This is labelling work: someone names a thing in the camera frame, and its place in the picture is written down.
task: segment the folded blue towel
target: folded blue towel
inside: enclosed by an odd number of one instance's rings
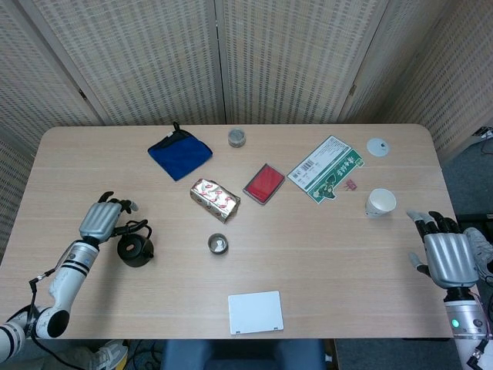
[[[202,166],[213,156],[212,150],[194,135],[180,129],[174,122],[175,131],[157,144],[151,146],[147,153],[173,178],[178,181],[197,167]]]

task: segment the foil-wrapped package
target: foil-wrapped package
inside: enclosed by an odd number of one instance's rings
[[[199,179],[190,189],[190,196],[223,224],[240,205],[240,197],[211,180]]]

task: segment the white notebook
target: white notebook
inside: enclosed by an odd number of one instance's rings
[[[279,291],[230,295],[228,303],[232,335],[284,329]]]

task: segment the barcode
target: barcode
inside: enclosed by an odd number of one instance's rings
[[[312,167],[315,163],[312,161],[312,160],[308,160],[307,162],[303,163],[301,165],[301,168],[304,170],[304,171],[308,171],[310,169],[310,167]]]

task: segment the white cup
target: white cup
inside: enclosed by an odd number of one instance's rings
[[[367,200],[366,214],[370,218],[383,216],[395,210],[397,200],[387,189],[374,189]]]

